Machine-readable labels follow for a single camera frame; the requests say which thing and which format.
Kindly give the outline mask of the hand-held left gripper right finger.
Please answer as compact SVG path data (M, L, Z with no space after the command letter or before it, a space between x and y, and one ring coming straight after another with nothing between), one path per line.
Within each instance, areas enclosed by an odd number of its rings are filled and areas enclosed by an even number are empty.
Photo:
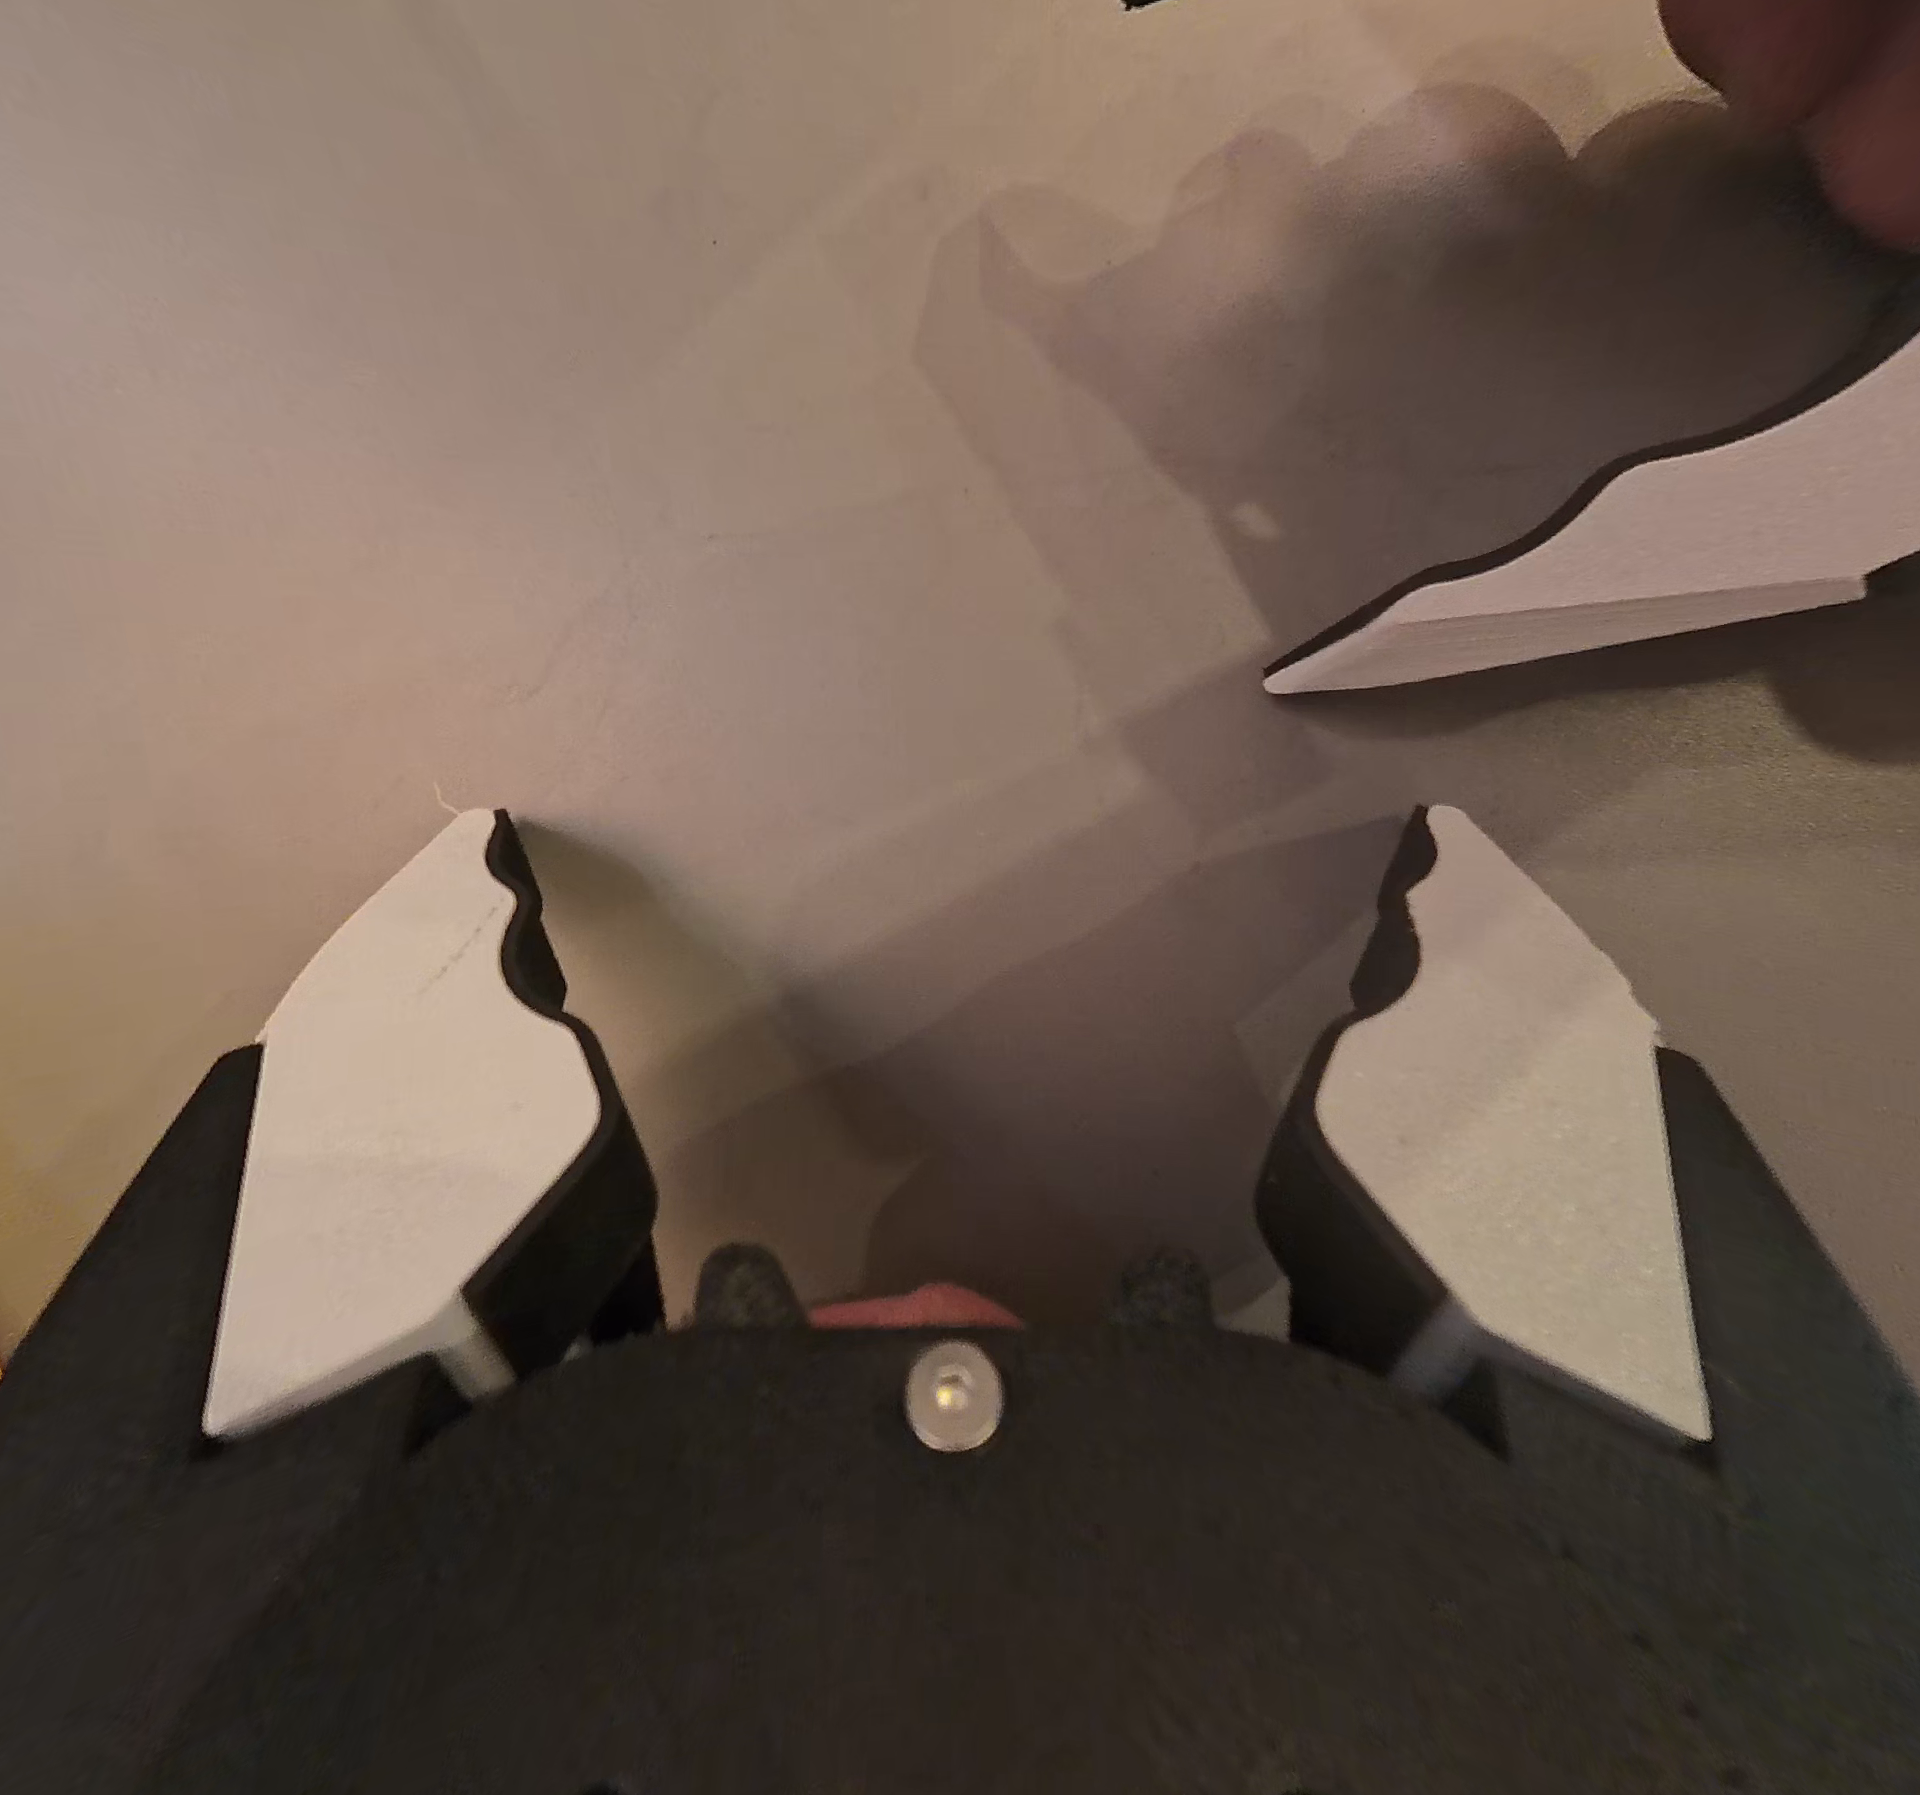
M1503 1368L1710 1445L1660 1045L1577 916L1421 802L1253 1191L1290 1336L1421 1399Z

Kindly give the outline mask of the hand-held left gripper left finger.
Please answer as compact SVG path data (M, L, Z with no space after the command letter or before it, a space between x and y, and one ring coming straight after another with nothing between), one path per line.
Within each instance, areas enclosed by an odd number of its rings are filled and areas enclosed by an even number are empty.
M658 1177L502 807L450 819L302 969L259 1050L213 1442L401 1361L491 1399L660 1326Z

